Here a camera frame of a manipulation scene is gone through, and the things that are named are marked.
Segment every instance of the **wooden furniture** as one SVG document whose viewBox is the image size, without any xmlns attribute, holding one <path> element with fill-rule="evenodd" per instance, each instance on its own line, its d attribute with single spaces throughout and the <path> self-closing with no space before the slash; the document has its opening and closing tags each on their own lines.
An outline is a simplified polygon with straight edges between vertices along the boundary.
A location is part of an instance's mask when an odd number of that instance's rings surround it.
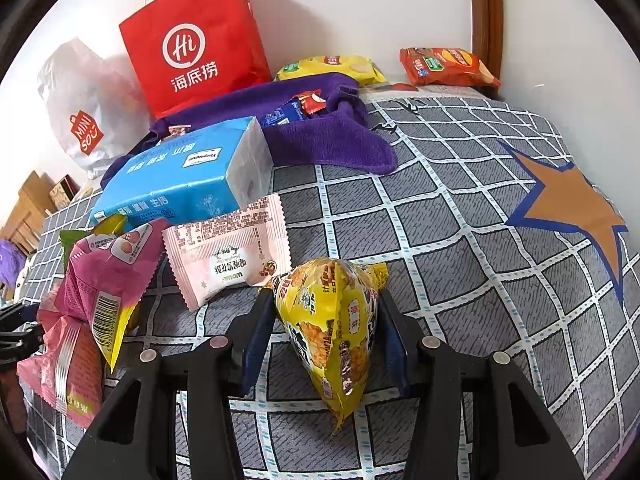
<svg viewBox="0 0 640 480">
<path fill-rule="evenodd" d="M 12 241 L 25 255 L 38 248 L 45 218 L 57 211 L 49 191 L 51 186 L 31 171 L 18 191 L 18 202 L 0 230 L 0 238 Z"/>
<path fill-rule="evenodd" d="M 471 0 L 473 53 L 500 79 L 504 37 L 503 0 Z"/>
</svg>

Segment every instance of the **orange star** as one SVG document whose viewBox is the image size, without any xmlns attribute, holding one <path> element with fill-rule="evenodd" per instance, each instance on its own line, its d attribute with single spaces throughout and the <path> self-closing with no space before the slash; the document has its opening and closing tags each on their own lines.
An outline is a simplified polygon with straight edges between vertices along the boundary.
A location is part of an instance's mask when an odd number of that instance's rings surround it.
<svg viewBox="0 0 640 480">
<path fill-rule="evenodd" d="M 598 251 L 622 303 L 622 251 L 625 221 L 570 162 L 556 168 L 503 145 L 536 180 L 536 185 L 505 222 L 561 233 L 581 232 Z"/>
</svg>

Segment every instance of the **nutrition label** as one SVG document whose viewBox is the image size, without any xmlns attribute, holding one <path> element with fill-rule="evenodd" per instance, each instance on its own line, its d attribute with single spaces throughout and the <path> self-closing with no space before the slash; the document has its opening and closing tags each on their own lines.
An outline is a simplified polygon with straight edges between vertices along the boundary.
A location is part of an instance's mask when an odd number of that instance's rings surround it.
<svg viewBox="0 0 640 480">
<path fill-rule="evenodd" d="M 268 197 L 264 197 L 233 213 L 204 222 L 194 222 L 179 226 L 175 229 L 178 247 L 192 247 L 231 231 L 266 224 L 272 220 L 268 204 Z"/>
</svg>

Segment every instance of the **small red snack packet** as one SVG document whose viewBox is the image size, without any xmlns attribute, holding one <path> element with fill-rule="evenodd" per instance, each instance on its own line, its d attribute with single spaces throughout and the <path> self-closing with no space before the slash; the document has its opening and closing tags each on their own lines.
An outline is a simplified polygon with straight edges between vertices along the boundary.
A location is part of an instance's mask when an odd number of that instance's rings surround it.
<svg viewBox="0 0 640 480">
<path fill-rule="evenodd" d="M 500 86 L 478 56 L 461 48 L 402 48 L 400 61 L 414 85 Z"/>
<path fill-rule="evenodd" d="M 211 220 L 170 227 L 162 236 L 192 312 L 227 286 L 263 286 L 274 274 L 291 270 L 289 237 L 277 194 Z"/>
<path fill-rule="evenodd" d="M 102 407 L 100 351 L 87 323 L 55 311 L 55 295 L 52 289 L 38 310 L 45 352 L 20 361 L 17 371 L 52 407 L 88 428 Z"/>
<path fill-rule="evenodd" d="M 324 110 L 326 108 L 326 100 L 320 97 L 321 89 L 317 90 L 307 90 L 302 92 L 296 97 L 300 100 L 300 105 L 302 106 L 302 111 L 307 114 L 315 114 L 320 110 Z"/>
<path fill-rule="evenodd" d="M 162 230 L 169 225 L 158 218 L 101 247 L 92 248 L 83 238 L 71 251 L 55 306 L 89 323 L 112 371 L 129 319 L 158 266 Z"/>
</svg>

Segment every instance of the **purple towel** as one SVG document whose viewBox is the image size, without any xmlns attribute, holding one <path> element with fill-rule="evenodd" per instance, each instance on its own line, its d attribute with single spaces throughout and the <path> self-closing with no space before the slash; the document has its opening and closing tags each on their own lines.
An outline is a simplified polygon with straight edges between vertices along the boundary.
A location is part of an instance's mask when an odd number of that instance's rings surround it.
<svg viewBox="0 0 640 480">
<path fill-rule="evenodd" d="M 25 261 L 26 257 L 18 247 L 9 240 L 0 240 L 0 283 L 15 288 Z"/>
<path fill-rule="evenodd" d="M 155 146 L 168 135 L 169 126 L 190 124 L 197 130 L 240 117 L 263 116 L 292 97 L 321 90 L 326 108 L 306 121 L 264 129 L 275 166 L 334 164 L 377 174 L 398 166 L 394 149 L 367 128 L 367 109 L 358 95 L 355 79 L 330 72 L 274 81 L 226 94 L 162 118 L 128 155 L 116 159 L 102 178 L 104 189 L 134 155 Z"/>
</svg>

